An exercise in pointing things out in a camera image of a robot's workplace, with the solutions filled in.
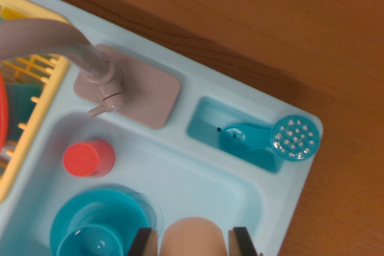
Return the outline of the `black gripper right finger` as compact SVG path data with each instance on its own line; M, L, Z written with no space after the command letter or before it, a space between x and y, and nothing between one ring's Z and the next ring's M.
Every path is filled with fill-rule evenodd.
M229 256L258 256L246 227L228 231Z

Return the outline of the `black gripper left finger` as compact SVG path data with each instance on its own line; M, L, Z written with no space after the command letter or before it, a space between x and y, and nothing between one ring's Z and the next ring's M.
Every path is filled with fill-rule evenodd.
M158 233L152 228L140 228L127 253L128 256L157 256Z

